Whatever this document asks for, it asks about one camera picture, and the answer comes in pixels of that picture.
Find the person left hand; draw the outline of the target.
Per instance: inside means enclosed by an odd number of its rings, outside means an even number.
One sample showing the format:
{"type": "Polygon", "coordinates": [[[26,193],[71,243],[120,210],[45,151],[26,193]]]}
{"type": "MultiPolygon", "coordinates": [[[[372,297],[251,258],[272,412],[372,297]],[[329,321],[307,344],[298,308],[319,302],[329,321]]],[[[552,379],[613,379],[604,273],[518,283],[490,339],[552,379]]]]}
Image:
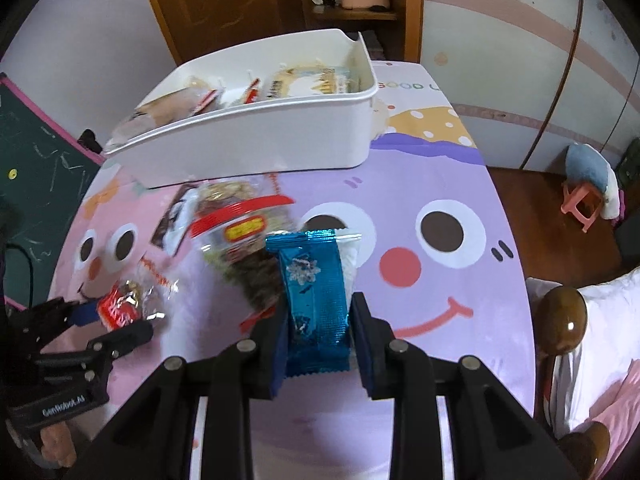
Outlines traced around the person left hand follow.
{"type": "Polygon", "coordinates": [[[42,428],[40,439],[41,454],[45,460],[65,468],[70,468],[76,462],[76,448],[66,422],[42,428]]]}

